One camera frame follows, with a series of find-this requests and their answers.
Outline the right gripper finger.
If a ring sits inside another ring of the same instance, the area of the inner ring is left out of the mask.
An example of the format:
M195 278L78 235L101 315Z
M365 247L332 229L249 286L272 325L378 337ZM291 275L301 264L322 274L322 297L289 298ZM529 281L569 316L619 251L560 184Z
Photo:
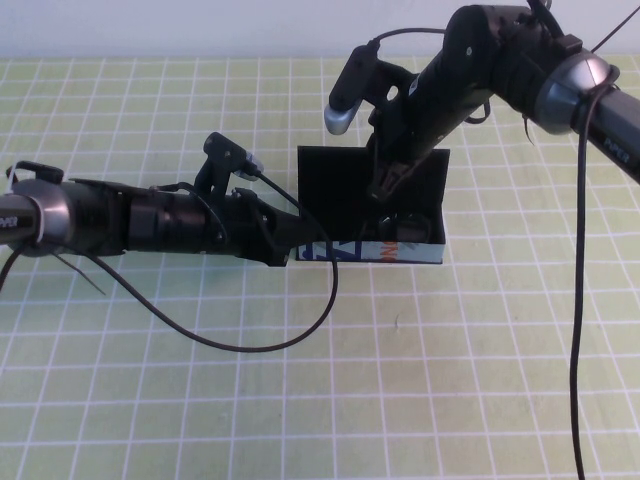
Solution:
M413 175L414 170L414 163L385 163L382 168L382 199L390 199L396 190Z
M384 189L384 180L386 176L387 166L382 154L382 148L379 144L375 144L373 147L373 170L372 179L368 186L368 197L372 200L385 200L387 193Z

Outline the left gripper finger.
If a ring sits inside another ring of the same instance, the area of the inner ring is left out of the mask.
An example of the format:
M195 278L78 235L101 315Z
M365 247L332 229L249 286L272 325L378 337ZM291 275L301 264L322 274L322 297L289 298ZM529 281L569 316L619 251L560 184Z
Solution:
M284 211L277 212L278 235L319 235L320 230L313 219L307 216L293 215Z
M285 232L280 244L288 250L306 248L308 245L320 241L321 235L316 231L294 230Z

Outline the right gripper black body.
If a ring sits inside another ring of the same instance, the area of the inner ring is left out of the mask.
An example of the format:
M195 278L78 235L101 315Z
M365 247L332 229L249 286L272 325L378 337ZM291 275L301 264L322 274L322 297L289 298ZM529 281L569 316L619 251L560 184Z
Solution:
M397 94L369 115L373 127L367 147L380 168L422 162L445 137L445 109L418 94Z

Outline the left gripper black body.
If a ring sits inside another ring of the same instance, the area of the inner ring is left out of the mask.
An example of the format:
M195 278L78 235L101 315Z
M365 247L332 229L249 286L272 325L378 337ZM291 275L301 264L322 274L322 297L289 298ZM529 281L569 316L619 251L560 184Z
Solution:
M261 200L253 190L233 189L223 206L224 252L269 267L284 267L289 257L284 239L287 219L285 212Z

